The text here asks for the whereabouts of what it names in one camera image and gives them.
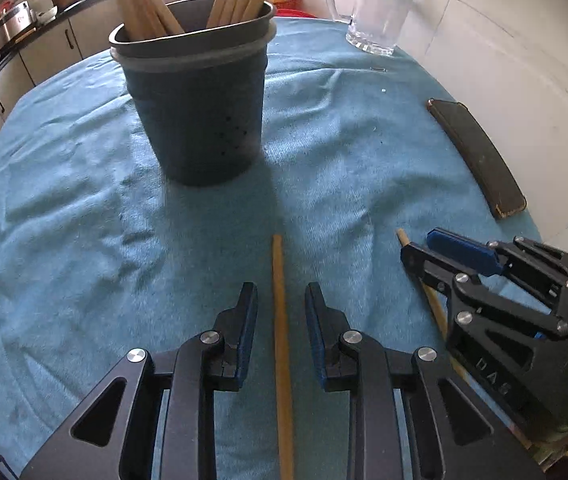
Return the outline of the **chopstick in holder left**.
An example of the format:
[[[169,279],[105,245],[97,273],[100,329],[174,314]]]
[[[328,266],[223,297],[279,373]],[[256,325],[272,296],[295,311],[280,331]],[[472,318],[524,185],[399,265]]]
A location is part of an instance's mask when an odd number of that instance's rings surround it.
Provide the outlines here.
[[[184,32],[183,27],[177,21],[163,0],[148,0],[150,8],[155,12],[159,22],[161,23],[167,35],[177,36]]]

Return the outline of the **red plastic basin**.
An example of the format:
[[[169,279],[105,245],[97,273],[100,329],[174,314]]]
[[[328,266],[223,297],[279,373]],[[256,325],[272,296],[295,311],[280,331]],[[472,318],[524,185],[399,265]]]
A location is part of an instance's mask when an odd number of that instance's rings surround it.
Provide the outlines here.
[[[305,14],[305,12],[295,9],[277,8],[276,15],[281,18],[307,18],[307,14]]]

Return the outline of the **silver rice cooker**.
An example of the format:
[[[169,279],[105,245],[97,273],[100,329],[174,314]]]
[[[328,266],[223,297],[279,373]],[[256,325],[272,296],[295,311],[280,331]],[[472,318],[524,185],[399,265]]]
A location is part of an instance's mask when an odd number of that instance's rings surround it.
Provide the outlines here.
[[[27,1],[21,1],[0,14],[0,51],[35,28],[36,19]]]

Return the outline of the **glass beer mug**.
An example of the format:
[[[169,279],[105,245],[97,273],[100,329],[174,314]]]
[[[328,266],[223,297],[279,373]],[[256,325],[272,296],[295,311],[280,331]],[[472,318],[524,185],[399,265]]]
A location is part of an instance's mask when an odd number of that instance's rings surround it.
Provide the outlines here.
[[[354,0],[349,14],[337,10],[336,0],[325,0],[331,18],[347,23],[346,40],[354,47],[375,55],[395,53],[401,29],[413,0]]]

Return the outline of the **black smartphone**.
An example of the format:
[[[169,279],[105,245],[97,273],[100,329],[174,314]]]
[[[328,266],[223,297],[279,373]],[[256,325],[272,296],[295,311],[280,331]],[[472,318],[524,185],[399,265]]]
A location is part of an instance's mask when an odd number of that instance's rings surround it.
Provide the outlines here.
[[[426,108],[458,150],[494,218],[515,216],[527,201],[485,130],[461,102],[429,99]]]

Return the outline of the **dark green utensil holder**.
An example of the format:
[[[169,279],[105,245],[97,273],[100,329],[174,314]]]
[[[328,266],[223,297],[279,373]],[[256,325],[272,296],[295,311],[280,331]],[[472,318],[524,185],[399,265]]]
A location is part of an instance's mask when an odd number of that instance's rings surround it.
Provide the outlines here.
[[[267,45],[274,6],[247,22],[210,28],[213,0],[169,9],[179,36],[133,41],[110,32],[111,55],[165,177],[188,186],[220,184],[246,171],[261,152]]]

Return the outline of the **blue towel tablecloth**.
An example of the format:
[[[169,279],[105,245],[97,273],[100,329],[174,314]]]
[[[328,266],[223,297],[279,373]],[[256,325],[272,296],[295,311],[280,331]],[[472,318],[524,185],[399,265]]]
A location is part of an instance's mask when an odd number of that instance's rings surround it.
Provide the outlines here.
[[[177,348],[254,282],[249,374],[215,398],[222,479],[278,475],[271,239],[284,240],[295,471],[347,474],[349,400],[313,367],[303,293],[390,348],[442,341],[400,261],[398,229],[537,238],[493,219],[427,112],[447,92],[410,55],[369,55],[342,24],[278,18],[262,148],[212,188],[168,181],[108,52],[22,96],[0,130],[0,455],[21,470],[127,350]]]

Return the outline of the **wooden chopstick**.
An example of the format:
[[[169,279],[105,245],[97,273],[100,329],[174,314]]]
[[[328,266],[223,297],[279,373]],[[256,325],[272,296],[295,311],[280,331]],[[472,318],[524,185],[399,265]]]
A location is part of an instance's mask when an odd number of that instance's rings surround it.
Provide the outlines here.
[[[399,228],[395,230],[395,234],[397,234],[398,240],[402,247],[406,246],[410,243],[410,238],[406,235],[403,229]],[[441,333],[442,339],[446,340],[448,335],[448,318],[447,313],[444,311],[444,307],[439,300],[438,294],[436,290],[433,290],[431,287],[425,285],[422,282],[421,289],[425,294],[426,300],[429,304],[430,311],[433,313],[433,317],[437,324],[438,330]],[[450,358],[450,362],[458,375],[470,384],[470,375],[468,375],[467,371],[464,370],[464,367],[456,361],[454,358]],[[526,448],[529,450],[531,448],[531,442],[522,434],[522,432],[512,423],[508,423],[508,429],[514,434],[516,439]]]
[[[279,234],[275,234],[272,238],[272,287],[279,474],[282,479],[293,480],[295,478],[293,390],[291,390],[290,377],[283,238]]]

